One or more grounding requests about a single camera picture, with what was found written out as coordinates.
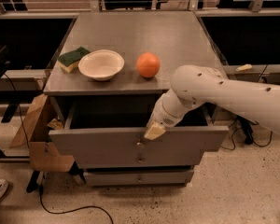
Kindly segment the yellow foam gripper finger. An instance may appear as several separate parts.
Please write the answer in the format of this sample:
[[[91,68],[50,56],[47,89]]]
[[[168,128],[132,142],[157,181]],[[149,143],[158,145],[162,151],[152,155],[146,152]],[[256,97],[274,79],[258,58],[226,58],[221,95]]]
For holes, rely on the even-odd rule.
[[[159,124],[157,121],[150,121],[147,124],[147,130],[144,137],[148,140],[155,140],[156,138],[162,136],[165,133],[165,127]]]

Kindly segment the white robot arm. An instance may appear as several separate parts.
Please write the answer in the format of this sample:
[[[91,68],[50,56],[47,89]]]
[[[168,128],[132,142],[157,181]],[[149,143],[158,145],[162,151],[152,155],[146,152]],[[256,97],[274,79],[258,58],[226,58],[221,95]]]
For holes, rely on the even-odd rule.
[[[231,80],[215,68],[183,65],[156,102],[144,137],[154,140],[205,103],[217,105],[280,134],[280,85]]]

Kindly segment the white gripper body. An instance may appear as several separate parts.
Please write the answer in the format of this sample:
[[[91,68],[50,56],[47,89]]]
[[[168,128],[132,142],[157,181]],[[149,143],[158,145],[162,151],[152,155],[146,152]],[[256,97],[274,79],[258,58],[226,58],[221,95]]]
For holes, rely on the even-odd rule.
[[[147,127],[153,124],[167,128],[174,127],[189,112],[173,91],[164,93],[154,105]]]

